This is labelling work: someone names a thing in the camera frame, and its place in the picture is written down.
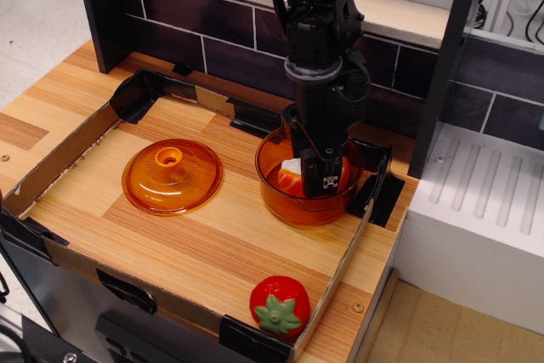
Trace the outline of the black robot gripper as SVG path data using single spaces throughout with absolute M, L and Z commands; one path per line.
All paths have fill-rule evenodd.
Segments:
M 284 67 L 295 90 L 295 104 L 285 110 L 285 118 L 292 126 L 292 152 L 302 163 L 303 190 L 308 198 L 333 196 L 340 192 L 340 153 L 348 130 L 365 116 L 371 89 L 366 60 L 350 50 L 326 69 L 311 70 L 290 60 Z

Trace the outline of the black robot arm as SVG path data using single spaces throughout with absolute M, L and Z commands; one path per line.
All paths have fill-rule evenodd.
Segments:
M 363 14 L 354 0 L 273 0 L 287 43 L 286 75 L 295 102 L 283 116 L 292 130 L 292 152 L 301 162 L 307 198 L 341 191 L 343 147 L 361 122 L 371 79 L 354 44 Z

